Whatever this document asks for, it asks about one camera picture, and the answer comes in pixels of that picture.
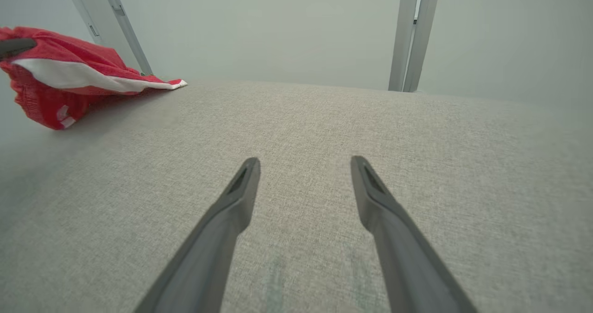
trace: door frame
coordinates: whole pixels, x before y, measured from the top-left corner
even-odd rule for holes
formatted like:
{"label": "door frame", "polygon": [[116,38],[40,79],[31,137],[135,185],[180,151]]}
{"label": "door frame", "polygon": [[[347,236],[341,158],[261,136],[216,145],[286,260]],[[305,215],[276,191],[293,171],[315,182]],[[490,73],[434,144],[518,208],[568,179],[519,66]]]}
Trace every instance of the door frame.
{"label": "door frame", "polygon": [[91,15],[88,13],[87,7],[84,5],[82,0],[72,0],[72,3],[74,3],[74,7],[76,7],[76,10],[78,10],[78,13],[82,17],[82,20],[87,25],[87,31],[89,32],[89,34],[91,34],[91,38],[93,38],[93,41],[96,44],[104,45],[103,39],[101,38],[101,32],[99,31],[97,24],[93,22],[93,19],[91,18]]}
{"label": "door frame", "polygon": [[134,53],[134,56],[136,56],[136,60],[140,65],[140,69],[142,69],[142,72],[144,72],[145,75],[152,75],[152,69],[148,63],[148,59],[146,58],[146,55],[144,55],[144,51],[142,50],[142,46],[136,37],[134,28],[132,28],[130,19],[127,17],[127,14],[123,8],[123,3],[121,0],[108,0],[108,2],[112,7],[113,15],[115,15],[117,23],[121,27],[123,35],[125,35],[130,49],[132,49],[132,53]]}

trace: textured fabric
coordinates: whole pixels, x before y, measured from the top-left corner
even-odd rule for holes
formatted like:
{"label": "textured fabric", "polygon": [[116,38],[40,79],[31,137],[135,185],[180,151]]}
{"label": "textured fabric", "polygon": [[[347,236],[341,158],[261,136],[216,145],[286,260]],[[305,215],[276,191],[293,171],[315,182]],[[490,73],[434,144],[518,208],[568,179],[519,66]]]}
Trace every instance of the textured fabric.
{"label": "textured fabric", "polygon": [[0,152],[0,311],[131,311],[247,157],[223,312],[385,312],[352,155],[483,312],[593,305],[593,136],[576,115],[450,96],[190,83]]}
{"label": "textured fabric", "polygon": [[78,121],[94,102],[108,95],[136,95],[146,88],[173,90],[187,85],[165,83],[128,68],[114,49],[30,27],[0,28],[0,41],[29,38],[36,45],[0,61],[17,92],[15,102],[27,117],[55,130]]}

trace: red towel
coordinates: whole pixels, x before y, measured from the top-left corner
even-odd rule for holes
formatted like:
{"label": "red towel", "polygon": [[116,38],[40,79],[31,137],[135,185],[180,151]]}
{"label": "red towel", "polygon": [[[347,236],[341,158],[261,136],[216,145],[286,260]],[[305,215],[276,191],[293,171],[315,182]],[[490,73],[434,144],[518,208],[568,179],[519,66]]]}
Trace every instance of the red towel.
{"label": "red towel", "polygon": [[32,38],[37,46],[0,62],[17,92],[15,102],[30,119],[52,129],[78,121],[94,102],[110,95],[136,95],[146,88],[184,87],[128,68],[116,51],[36,28],[0,28],[0,41]]}

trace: gray wall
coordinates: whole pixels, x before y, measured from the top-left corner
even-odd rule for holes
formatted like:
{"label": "gray wall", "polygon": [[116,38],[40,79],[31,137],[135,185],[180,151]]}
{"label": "gray wall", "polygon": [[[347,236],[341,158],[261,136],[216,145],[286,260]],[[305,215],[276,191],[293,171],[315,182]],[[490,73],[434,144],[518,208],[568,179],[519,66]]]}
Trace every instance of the gray wall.
{"label": "gray wall", "polygon": [[157,75],[389,83],[399,0],[122,1]]}
{"label": "gray wall", "polygon": [[438,0],[419,90],[588,109],[593,0]]}
{"label": "gray wall", "polygon": [[[44,28],[93,42],[72,0],[0,0],[0,26]],[[0,72],[0,146],[47,129],[28,119],[14,102],[10,79]]]}

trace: gray upholstered surface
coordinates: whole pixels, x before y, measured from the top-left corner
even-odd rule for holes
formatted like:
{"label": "gray upholstered surface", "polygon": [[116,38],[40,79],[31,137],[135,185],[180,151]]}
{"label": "gray upholstered surface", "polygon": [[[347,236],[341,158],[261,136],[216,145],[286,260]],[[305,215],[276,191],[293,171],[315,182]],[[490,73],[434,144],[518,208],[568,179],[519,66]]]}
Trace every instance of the gray upholstered surface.
{"label": "gray upholstered surface", "polygon": [[483,312],[590,311],[593,138],[509,102],[193,83],[0,152],[0,311],[131,311],[247,157],[222,311],[384,312],[364,155]]}

